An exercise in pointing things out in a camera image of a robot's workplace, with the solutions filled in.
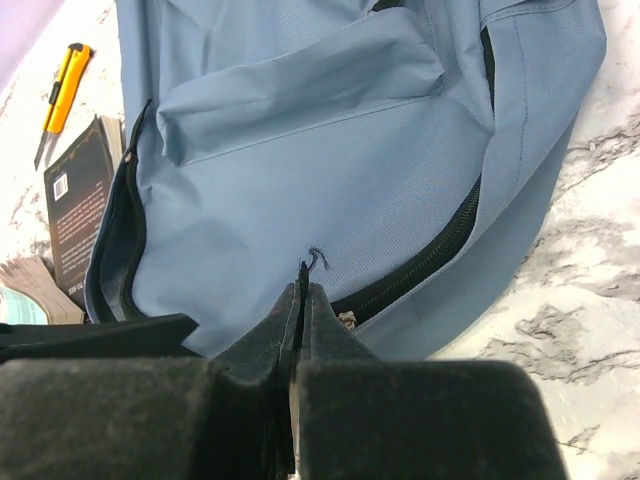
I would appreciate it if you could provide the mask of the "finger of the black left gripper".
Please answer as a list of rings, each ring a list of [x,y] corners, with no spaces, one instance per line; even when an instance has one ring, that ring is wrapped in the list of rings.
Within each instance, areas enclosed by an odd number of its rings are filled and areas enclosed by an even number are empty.
[[[196,328],[181,315],[101,324],[3,324],[1,361],[190,356],[183,342]]]

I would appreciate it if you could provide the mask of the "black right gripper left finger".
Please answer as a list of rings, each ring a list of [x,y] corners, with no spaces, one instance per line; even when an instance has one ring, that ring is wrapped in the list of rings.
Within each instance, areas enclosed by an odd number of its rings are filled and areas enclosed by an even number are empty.
[[[298,284],[213,359],[1,361],[5,479],[284,479]]]

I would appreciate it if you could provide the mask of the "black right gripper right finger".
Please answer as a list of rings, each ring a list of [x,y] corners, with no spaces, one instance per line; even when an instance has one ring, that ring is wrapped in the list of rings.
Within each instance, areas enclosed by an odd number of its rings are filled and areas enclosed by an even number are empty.
[[[377,358],[319,284],[305,299],[299,471],[305,479],[561,479],[531,378],[505,361]]]

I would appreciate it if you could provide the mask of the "teal paperback book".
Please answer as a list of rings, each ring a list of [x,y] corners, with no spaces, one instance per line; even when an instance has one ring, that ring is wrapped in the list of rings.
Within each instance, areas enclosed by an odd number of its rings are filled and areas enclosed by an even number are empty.
[[[82,324],[85,313],[56,285],[39,257],[1,264],[1,322],[45,326]]]

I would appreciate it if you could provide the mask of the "blue backpack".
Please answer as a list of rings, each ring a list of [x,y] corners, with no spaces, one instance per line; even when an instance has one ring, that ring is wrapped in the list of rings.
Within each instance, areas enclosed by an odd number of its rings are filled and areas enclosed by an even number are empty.
[[[120,1],[130,150],[92,321],[183,314],[213,357],[299,265],[423,359],[506,289],[606,53],[594,1]]]

